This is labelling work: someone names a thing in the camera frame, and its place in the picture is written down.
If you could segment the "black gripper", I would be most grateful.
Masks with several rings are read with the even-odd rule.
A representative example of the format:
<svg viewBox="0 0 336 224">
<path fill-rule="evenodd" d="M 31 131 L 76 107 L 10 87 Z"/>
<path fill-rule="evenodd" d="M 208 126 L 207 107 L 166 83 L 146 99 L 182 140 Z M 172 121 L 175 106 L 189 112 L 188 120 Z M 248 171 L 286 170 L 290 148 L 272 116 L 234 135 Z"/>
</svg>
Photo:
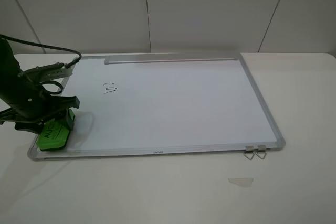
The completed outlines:
<svg viewBox="0 0 336 224">
<path fill-rule="evenodd" d="M 61 119 L 69 109 L 80 106 L 76 96 L 51 96 L 26 76 L 5 39 L 1 39 L 1 100 L 10 106 L 1 112 L 1 124 L 15 122 L 15 130 L 34 134 L 43 131 L 43 120 Z"/>
</svg>

